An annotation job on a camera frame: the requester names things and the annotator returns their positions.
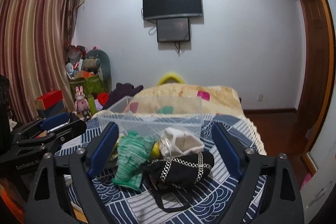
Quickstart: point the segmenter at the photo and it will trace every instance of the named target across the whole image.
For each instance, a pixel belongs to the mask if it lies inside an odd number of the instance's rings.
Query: blue and white patterned tablecloth
[[[111,182],[111,178],[114,177],[116,170],[105,169],[92,182],[108,212],[110,212],[111,218],[120,224],[217,223],[219,215],[232,196],[238,181],[228,173],[217,147],[211,139],[213,122],[223,123],[227,131],[237,137],[245,147],[254,146],[250,140],[252,135],[250,129],[243,120],[229,115],[215,116],[213,114],[205,114],[201,140],[205,143],[205,149],[214,155],[215,165],[210,175],[193,187],[191,194],[194,202],[190,209],[176,213],[165,213],[157,207],[144,181],[141,185],[142,192],[137,193],[133,190],[114,185]],[[79,146],[85,145],[99,134],[100,127],[97,119],[89,120],[87,122],[86,133],[81,136],[80,143],[73,147],[62,149],[56,155],[72,153]],[[252,219],[255,215],[263,192],[265,179],[265,176],[259,177],[253,200],[246,212],[244,222]],[[73,184],[70,184],[67,188],[71,201],[80,206]],[[179,200],[184,200],[183,195],[183,190],[177,191],[174,194],[167,194],[164,197],[164,206],[172,208],[181,206]]]

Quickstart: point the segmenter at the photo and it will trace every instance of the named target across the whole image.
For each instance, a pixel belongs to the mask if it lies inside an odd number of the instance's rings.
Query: clear storage container
[[[136,131],[140,136],[159,138],[167,127],[201,135],[203,125],[200,97],[130,97],[126,96],[98,116],[103,131],[109,122],[119,126],[124,135]]]

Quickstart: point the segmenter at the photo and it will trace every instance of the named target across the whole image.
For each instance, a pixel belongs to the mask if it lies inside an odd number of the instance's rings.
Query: baseboard
[[[244,109],[244,114],[297,113],[295,108]]]
[[[315,175],[315,173],[317,172],[317,168],[315,166],[315,164],[313,163],[312,159],[310,158],[310,155],[308,155],[307,153],[301,155],[301,158],[303,160],[303,162],[306,164],[308,170],[310,171],[311,175]]]

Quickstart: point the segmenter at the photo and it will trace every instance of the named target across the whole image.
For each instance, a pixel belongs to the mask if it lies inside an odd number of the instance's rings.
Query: tv screen
[[[189,18],[164,18],[156,21],[158,42],[190,41]]]
[[[142,0],[143,19],[202,16],[201,0]]]

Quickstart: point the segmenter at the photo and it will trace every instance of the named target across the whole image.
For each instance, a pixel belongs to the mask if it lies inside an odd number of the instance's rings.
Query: screw
[[[85,152],[85,148],[84,147],[80,147],[80,148],[76,149],[76,153],[79,154],[79,155],[83,154],[84,152]]]
[[[245,152],[248,153],[249,155],[253,155],[255,153],[255,150],[251,147],[248,147],[245,149]]]
[[[45,153],[45,154],[43,155],[43,158],[44,158],[44,159],[49,159],[49,158],[51,158],[51,156],[52,156],[52,154],[51,154],[50,152],[48,152],[48,153]]]
[[[282,159],[282,160],[286,160],[286,159],[287,159],[287,155],[286,155],[285,153],[280,153],[280,154],[279,154],[279,157],[280,157],[280,159]]]

